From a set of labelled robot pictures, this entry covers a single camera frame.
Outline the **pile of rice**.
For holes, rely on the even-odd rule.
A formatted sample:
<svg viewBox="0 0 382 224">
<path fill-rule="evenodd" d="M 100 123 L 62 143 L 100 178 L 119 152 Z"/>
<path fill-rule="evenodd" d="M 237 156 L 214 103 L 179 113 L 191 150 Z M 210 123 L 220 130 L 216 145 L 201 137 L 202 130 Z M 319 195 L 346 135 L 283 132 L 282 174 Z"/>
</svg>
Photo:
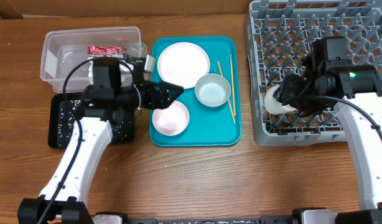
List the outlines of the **pile of rice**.
<svg viewBox="0 0 382 224">
<path fill-rule="evenodd" d="M 58 112 L 58 124 L 56 130 L 56 148 L 65 149 L 70 141 L 75 117 L 72 114 L 80 105 L 80 100 L 70 100 L 69 104 L 62 102 Z M 121 121 L 112 127 L 113 137 L 111 144 L 120 144 L 131 141 L 134 138 L 134 113 L 125 111 Z"/>
</svg>

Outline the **white napkin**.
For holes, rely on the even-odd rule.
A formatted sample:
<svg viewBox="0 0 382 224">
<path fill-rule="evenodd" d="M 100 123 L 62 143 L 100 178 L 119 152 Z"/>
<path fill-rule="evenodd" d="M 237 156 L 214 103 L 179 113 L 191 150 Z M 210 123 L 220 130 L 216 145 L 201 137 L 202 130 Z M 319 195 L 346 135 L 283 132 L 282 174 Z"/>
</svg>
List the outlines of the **white napkin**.
<svg viewBox="0 0 382 224">
<path fill-rule="evenodd" d="M 89 64 L 90 64 L 90 66 L 88 69 L 88 78 L 89 78 L 90 83 L 93 84 L 93 62 L 90 61 Z M 133 81 L 130 69 L 125 67 L 124 65 L 120 64 L 119 70 L 121 73 L 121 85 L 122 86 L 130 85 Z"/>
</svg>

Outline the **white paper cup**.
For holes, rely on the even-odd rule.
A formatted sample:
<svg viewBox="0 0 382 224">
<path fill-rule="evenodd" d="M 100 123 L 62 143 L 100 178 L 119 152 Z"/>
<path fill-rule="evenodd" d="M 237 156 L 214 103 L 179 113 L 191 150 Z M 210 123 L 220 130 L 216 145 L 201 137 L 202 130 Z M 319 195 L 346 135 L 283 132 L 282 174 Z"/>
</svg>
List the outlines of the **white paper cup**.
<svg viewBox="0 0 382 224">
<path fill-rule="evenodd" d="M 275 85 L 271 87 L 264 97 L 264 106 L 268 113 L 270 114 L 284 114 L 291 111 L 295 111 L 296 108 L 290 105 L 283 106 L 280 102 L 275 99 L 274 94 L 279 89 L 280 85 Z"/>
</svg>

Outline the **large white plate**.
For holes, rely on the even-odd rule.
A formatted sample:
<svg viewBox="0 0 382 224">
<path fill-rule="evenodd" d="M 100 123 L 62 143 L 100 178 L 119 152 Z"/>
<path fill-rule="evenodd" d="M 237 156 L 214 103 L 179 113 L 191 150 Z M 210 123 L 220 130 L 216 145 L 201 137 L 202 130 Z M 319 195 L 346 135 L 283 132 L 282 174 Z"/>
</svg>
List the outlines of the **large white plate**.
<svg viewBox="0 0 382 224">
<path fill-rule="evenodd" d="M 157 61 L 160 78 L 168 83 L 193 88 L 210 71 L 210 59 L 200 46 L 178 42 L 166 47 Z"/>
</svg>

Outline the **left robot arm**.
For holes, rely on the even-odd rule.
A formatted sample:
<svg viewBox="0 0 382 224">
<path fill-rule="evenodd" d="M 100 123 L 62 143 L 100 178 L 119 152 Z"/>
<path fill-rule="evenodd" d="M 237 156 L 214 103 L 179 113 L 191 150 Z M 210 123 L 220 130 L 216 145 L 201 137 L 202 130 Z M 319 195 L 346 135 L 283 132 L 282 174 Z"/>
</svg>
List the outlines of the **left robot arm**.
<svg viewBox="0 0 382 224">
<path fill-rule="evenodd" d="M 37 198 L 25 198 L 17 211 L 19 223 L 127 223 L 124 213 L 90 215 L 86 201 L 101 156 L 113 138 L 112 127 L 124 125 L 124 115 L 135 110 L 168 108 L 184 88 L 145 80 L 155 58 L 94 57 L 93 83 L 81 94 L 73 111 L 72 135 L 48 184 Z"/>
</svg>

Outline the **grey bowl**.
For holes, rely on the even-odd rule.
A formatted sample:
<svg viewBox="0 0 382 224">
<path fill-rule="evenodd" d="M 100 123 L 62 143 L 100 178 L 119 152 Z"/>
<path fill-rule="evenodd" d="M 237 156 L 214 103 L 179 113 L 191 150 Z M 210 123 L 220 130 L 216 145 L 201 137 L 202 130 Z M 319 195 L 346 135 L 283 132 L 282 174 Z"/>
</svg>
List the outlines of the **grey bowl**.
<svg viewBox="0 0 382 224">
<path fill-rule="evenodd" d="M 195 96 L 201 104 L 215 108 L 226 103 L 221 75 L 209 73 L 202 76 L 195 84 Z"/>
</svg>

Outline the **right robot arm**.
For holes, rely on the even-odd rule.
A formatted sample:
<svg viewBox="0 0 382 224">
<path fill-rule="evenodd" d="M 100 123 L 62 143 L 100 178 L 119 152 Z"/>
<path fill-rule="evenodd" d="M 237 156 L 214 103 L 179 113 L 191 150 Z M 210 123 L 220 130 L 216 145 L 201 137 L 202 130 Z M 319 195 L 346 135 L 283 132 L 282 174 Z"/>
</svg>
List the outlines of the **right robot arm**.
<svg viewBox="0 0 382 224">
<path fill-rule="evenodd" d="M 382 223 L 382 84 L 372 65 L 354 65 L 345 38 L 324 37 L 302 59 L 303 76 L 287 75 L 265 96 L 268 113 L 300 116 L 332 108 L 352 155 L 360 209 L 299 208 L 287 223 Z"/>
</svg>

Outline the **wooden chopstick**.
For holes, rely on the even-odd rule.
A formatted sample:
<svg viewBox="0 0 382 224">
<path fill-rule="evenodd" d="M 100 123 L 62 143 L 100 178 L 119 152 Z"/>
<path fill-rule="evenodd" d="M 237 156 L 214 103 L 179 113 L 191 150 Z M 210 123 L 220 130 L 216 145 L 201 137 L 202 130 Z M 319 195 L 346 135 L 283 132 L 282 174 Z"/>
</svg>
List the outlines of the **wooden chopstick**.
<svg viewBox="0 0 382 224">
<path fill-rule="evenodd" d="M 231 93 L 233 100 L 233 116 L 236 116 L 236 101 L 235 101 L 235 83 L 234 83 L 234 70 L 233 70 L 233 57 L 230 54 L 230 72 L 231 72 Z"/>
<path fill-rule="evenodd" d="M 222 80 L 223 80 L 222 86 L 223 86 L 224 91 L 225 91 L 226 101 L 227 101 L 229 109 L 230 109 L 230 114 L 231 114 L 233 123 L 236 124 L 235 115 L 233 112 L 233 107 L 231 106 L 231 101 L 230 101 L 230 96 L 231 96 L 230 84 L 229 84 L 228 80 L 223 75 L 223 71 L 222 71 L 221 64 L 219 61 L 217 62 L 217 65 L 218 65 L 218 69 L 219 69 L 220 75 L 221 75 Z"/>
</svg>

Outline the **red snack wrapper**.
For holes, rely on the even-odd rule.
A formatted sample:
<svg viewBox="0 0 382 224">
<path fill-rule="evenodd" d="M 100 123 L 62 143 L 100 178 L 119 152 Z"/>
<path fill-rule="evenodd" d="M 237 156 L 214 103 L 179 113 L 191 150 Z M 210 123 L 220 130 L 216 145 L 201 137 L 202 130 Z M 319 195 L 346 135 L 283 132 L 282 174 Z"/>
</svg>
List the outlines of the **red snack wrapper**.
<svg viewBox="0 0 382 224">
<path fill-rule="evenodd" d="M 126 52 L 126 47 L 102 47 L 96 45 L 88 46 L 89 55 L 122 55 Z"/>
</svg>

